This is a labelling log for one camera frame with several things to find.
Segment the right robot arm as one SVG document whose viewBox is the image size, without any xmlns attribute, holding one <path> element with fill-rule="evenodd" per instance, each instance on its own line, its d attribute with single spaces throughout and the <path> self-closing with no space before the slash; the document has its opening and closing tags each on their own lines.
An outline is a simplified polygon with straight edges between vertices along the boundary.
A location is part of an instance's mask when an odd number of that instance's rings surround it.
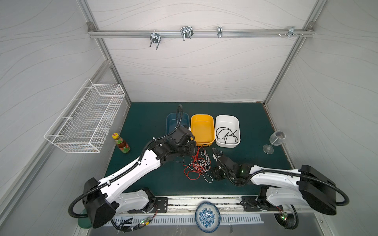
<svg viewBox="0 0 378 236">
<path fill-rule="evenodd" d="M 281 210 L 282 206 L 305 206 L 326 215 L 336 215 L 338 206 L 350 203 L 348 195 L 336 184 L 309 165 L 280 170 L 257 165 L 237 164 L 222 151 L 212 149 L 216 167 L 212 174 L 218 181 L 228 180 L 236 187 L 260 186 L 255 198 L 244 198 L 245 211 Z"/>
</svg>

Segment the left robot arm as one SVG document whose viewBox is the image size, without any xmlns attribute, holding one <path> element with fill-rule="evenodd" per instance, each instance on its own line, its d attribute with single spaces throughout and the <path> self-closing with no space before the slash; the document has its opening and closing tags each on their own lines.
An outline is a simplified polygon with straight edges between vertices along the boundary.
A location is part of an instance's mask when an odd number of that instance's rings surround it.
<svg viewBox="0 0 378 236">
<path fill-rule="evenodd" d="M 148 213 L 156 202 L 148 188 L 127 194 L 123 192 L 166 162 L 196 153 L 194 135 L 188 128 L 178 126 L 171 133 L 150 140 L 137 159 L 116 173 L 99 181 L 89 179 L 83 194 L 70 204 L 68 213 L 73 218 L 88 218 L 94 229 L 105 225 L 120 212 L 139 210 Z"/>
</svg>

